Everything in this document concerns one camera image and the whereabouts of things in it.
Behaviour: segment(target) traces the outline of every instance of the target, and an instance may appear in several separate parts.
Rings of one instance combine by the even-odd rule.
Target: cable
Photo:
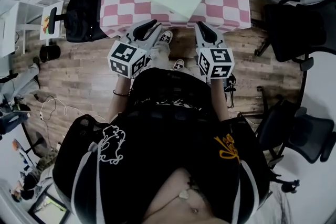
[[[42,119],[44,121],[44,123],[47,125],[47,136],[48,136],[48,142],[49,142],[49,146],[51,146],[51,143],[50,143],[50,137],[49,137],[49,127],[48,127],[48,123]]]
[[[49,101],[47,101],[47,102],[44,102],[43,104],[42,104],[42,107],[41,107],[41,110],[40,110],[40,117],[41,117],[41,119],[43,120],[43,114],[42,114],[42,109],[43,109],[43,107],[44,107],[44,104],[46,104],[46,103],[49,103],[50,101],[52,101],[52,100],[57,100],[57,101],[59,101],[62,105],[64,105],[64,116],[67,116],[68,115],[68,108],[72,108],[72,109],[76,109],[77,111],[79,111],[80,113],[82,113],[83,115],[85,115],[82,111],[80,111],[78,108],[74,108],[73,106],[69,106],[69,105],[65,105],[61,100],[59,100],[58,98],[53,98],[53,99],[50,99]],[[102,116],[100,116],[100,115],[94,115],[93,117],[100,117],[100,118],[102,118],[104,121],[106,121]]]
[[[49,121],[49,120],[51,119],[51,115],[52,115],[52,113],[56,110],[57,103],[56,103],[55,97],[53,97],[52,95],[48,95],[48,96],[45,98],[45,100],[44,100],[43,102],[41,102],[41,101],[39,100],[37,94],[34,94],[34,97],[35,97],[35,99],[36,99],[37,101],[39,101],[40,103],[43,103],[43,104],[47,101],[47,99],[48,99],[49,97],[52,97],[52,98],[54,99],[54,101],[55,101],[55,108],[54,108],[54,110],[50,113],[50,116],[49,116],[48,119],[44,119],[44,118],[43,118],[44,120]]]
[[[238,112],[238,111],[229,111],[229,113],[237,113],[237,114],[240,114],[241,112]],[[245,118],[245,120],[247,120],[249,123],[251,123],[252,125],[260,125],[260,123],[254,123],[253,121],[250,121],[249,119]]]

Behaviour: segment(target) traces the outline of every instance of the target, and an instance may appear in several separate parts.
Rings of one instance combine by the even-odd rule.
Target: trash can
[[[41,62],[47,62],[59,58],[61,55],[61,48],[58,45],[43,45],[40,50]]]

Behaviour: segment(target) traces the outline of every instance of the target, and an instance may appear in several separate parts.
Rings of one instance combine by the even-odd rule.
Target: sneaker
[[[164,32],[164,33],[161,35],[159,41],[165,41],[165,42],[167,42],[168,44],[170,44],[170,42],[172,41],[172,39],[173,39],[173,32],[171,32],[171,31],[166,31],[166,32]]]
[[[175,62],[173,70],[184,68],[184,61],[182,59],[179,59]]]

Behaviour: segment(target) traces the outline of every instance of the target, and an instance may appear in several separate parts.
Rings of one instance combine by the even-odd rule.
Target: wooden floor
[[[267,0],[250,0],[251,16],[261,19],[262,7]],[[182,55],[191,57],[194,54],[195,38],[191,29],[173,29],[175,36],[171,45],[171,57],[180,57],[182,46],[188,51]],[[254,50],[261,46],[266,34],[260,29],[250,28],[236,30],[224,35],[227,45],[233,49],[235,68],[233,74],[237,79],[234,95],[234,105],[231,115],[236,112],[260,111],[262,101],[257,86],[264,86],[270,103],[275,102],[275,96],[282,94],[285,98],[296,101],[301,86],[302,72],[293,62],[279,63],[276,61],[272,48],[269,47],[262,57],[255,57]],[[65,40],[57,41],[61,47],[61,57],[57,60],[41,64],[39,73],[40,90],[37,93],[43,101],[48,95],[59,98],[64,104],[74,106],[83,113],[101,115],[106,117],[112,91],[117,81],[117,76],[112,74],[108,67],[107,54],[115,39],[107,38],[91,43],[72,44]],[[44,44],[39,40],[37,32],[28,33],[26,54],[22,54],[22,46],[13,57],[13,71],[23,72],[32,64],[34,56],[38,56],[40,46]],[[197,70],[192,58],[188,58],[187,67]],[[68,108],[64,115],[64,106],[57,101],[56,110],[52,113],[47,126],[39,117],[42,103],[37,101],[32,94],[23,101],[31,108],[31,117],[25,126],[32,142],[36,140],[36,132],[41,133],[49,145],[55,147],[61,142],[75,118],[80,112]],[[49,118],[55,108],[54,101],[46,103],[43,116]]]

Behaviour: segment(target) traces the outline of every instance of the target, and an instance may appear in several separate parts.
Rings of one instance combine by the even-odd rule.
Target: bracelet
[[[113,90],[113,93],[117,96],[124,96],[124,97],[128,97],[130,96],[129,94],[119,94],[119,93],[116,93],[114,90]]]

